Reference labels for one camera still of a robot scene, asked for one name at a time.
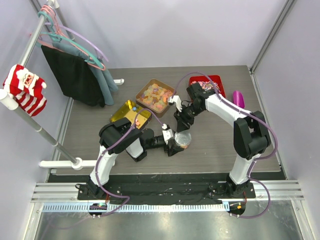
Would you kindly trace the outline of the star candy tin box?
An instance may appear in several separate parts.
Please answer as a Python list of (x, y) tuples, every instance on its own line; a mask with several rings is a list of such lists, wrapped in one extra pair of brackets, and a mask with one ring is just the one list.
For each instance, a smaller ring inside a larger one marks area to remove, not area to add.
[(144, 129), (148, 123), (152, 120), (152, 113), (149, 110), (143, 110), (138, 114), (143, 108), (137, 105), (132, 100), (127, 100), (111, 117), (110, 122), (116, 122), (122, 118), (127, 118), (132, 124), (136, 123), (136, 128)]

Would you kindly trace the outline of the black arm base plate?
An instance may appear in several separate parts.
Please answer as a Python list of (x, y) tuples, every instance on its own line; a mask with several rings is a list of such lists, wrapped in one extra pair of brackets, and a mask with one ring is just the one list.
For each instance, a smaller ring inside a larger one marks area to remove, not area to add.
[(78, 200), (108, 202), (119, 205), (129, 196), (130, 205), (206, 205), (223, 200), (254, 199), (252, 183), (233, 191), (225, 173), (173, 173), (111, 175), (104, 188), (86, 181), (75, 185)]

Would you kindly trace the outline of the clear plastic cup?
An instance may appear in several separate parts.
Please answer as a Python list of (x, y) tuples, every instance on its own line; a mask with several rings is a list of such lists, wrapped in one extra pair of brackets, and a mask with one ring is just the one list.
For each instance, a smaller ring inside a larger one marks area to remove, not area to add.
[(175, 143), (175, 148), (177, 151), (184, 151), (185, 149), (187, 149), (189, 147), (189, 144), (184, 144), (184, 145), (181, 145), (181, 144), (178, 144), (178, 143)]

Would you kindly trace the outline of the white round lid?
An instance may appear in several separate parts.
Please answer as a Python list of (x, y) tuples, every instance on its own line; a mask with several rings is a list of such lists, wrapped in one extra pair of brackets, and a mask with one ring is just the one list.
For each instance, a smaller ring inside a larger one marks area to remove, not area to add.
[(174, 135), (175, 144), (180, 146), (181, 148), (187, 148), (191, 141), (192, 136), (189, 130), (184, 130), (181, 132), (176, 132)]

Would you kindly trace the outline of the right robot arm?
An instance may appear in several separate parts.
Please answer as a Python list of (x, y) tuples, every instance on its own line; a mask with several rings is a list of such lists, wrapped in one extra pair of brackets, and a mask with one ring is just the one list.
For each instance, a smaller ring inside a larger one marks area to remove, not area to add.
[(204, 111), (216, 114), (233, 128), (236, 159), (226, 177), (225, 190), (227, 195), (236, 198), (248, 186), (255, 161), (271, 144), (265, 117), (260, 111), (250, 112), (236, 106), (214, 89), (204, 90), (197, 82), (187, 88), (187, 93), (191, 99), (188, 105), (183, 105), (177, 95), (168, 99), (168, 103), (176, 107), (177, 132), (189, 130), (195, 117)]

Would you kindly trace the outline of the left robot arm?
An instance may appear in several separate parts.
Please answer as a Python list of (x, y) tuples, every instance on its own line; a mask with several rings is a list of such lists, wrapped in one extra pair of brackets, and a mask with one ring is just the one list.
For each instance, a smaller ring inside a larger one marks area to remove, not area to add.
[(164, 124), (162, 134), (156, 136), (150, 128), (134, 127), (126, 117), (105, 125), (98, 135), (99, 156), (86, 183), (89, 194), (97, 200), (106, 195), (105, 184), (120, 153), (125, 151), (135, 162), (140, 162), (147, 156), (147, 150), (162, 148), (169, 157), (185, 150), (177, 143), (176, 133), (168, 125)]

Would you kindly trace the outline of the purple plastic scoop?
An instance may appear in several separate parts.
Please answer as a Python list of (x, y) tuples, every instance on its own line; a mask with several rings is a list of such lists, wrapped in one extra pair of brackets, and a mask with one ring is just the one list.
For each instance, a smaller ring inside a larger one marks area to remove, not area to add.
[(233, 103), (236, 105), (236, 106), (238, 106), (238, 107), (240, 107), (240, 108), (242, 108), (242, 109), (244, 109), (245, 108), (245, 99), (244, 99), (244, 96), (243, 96), (243, 94), (240, 92), (240, 91), (238, 91), (238, 90), (235, 90), (234, 92), (233, 92), (233, 94), (232, 94), (232, 100), (233, 100)]

